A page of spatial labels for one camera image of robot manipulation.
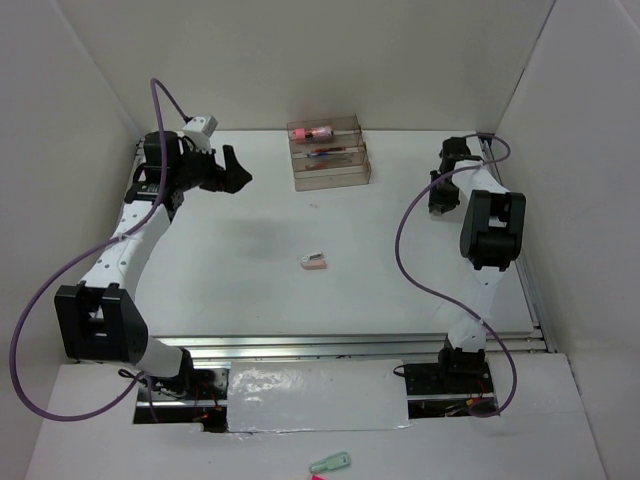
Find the pink crayon tube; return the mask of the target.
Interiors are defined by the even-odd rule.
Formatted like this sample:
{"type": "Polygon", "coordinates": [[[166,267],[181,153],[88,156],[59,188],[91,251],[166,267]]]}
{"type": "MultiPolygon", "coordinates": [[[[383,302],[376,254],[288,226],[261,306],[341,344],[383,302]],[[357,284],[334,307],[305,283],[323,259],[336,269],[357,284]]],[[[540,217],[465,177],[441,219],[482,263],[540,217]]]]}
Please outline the pink crayon tube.
{"type": "Polygon", "coordinates": [[[334,130],[331,126],[296,128],[292,133],[292,140],[299,144],[326,142],[333,137],[334,130]]]}

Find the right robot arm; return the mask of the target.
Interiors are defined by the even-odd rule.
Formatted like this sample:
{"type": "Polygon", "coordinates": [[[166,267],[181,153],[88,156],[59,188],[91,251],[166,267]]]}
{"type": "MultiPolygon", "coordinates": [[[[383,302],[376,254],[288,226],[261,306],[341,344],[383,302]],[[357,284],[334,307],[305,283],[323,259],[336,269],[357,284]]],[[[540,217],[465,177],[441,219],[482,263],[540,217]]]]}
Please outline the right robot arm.
{"type": "Polygon", "coordinates": [[[430,172],[437,183],[428,195],[429,213],[442,216],[467,202],[459,240],[471,270],[462,303],[474,311],[452,325],[438,355],[436,379],[448,392],[460,391],[483,376],[487,330],[493,299],[505,272],[522,248],[526,197],[503,187],[471,154],[464,137],[442,144],[441,163],[430,172]]]}

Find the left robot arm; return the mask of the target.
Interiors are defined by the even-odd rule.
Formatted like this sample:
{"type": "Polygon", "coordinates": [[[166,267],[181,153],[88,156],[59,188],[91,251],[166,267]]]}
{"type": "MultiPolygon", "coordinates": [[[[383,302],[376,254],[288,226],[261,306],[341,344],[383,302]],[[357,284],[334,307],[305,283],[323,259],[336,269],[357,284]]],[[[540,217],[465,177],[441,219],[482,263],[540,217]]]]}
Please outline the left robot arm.
{"type": "Polygon", "coordinates": [[[128,365],[147,373],[176,399],[189,397],[203,375],[190,353],[151,336],[135,304],[139,280],[154,247],[167,232],[185,192],[200,188],[235,194],[252,181],[231,145],[215,152],[191,132],[151,132],[138,144],[115,242],[105,247],[75,285],[62,285],[54,305],[67,356],[128,365]]]}

